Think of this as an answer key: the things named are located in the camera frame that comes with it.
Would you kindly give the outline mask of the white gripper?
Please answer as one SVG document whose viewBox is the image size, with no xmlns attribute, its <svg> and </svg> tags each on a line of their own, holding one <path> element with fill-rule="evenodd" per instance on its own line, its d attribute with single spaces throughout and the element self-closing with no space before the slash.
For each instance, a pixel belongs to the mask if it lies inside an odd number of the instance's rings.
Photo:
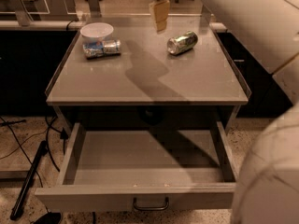
<svg viewBox="0 0 299 224">
<path fill-rule="evenodd" d="M 167 18 L 170 9 L 169 0 L 152 0 L 149 4 L 149 13 L 153 21 L 155 30 L 161 32 L 166 29 Z"/>
</svg>

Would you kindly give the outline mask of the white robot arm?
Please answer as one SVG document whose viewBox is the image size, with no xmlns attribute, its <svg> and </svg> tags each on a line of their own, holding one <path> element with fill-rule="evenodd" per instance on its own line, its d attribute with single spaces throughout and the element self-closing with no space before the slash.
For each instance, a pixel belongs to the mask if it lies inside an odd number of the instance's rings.
<svg viewBox="0 0 299 224">
<path fill-rule="evenodd" d="M 256 60 L 244 117 L 270 117 L 243 161 L 231 224 L 299 224 L 299 0 L 200 0 Z"/>
</svg>

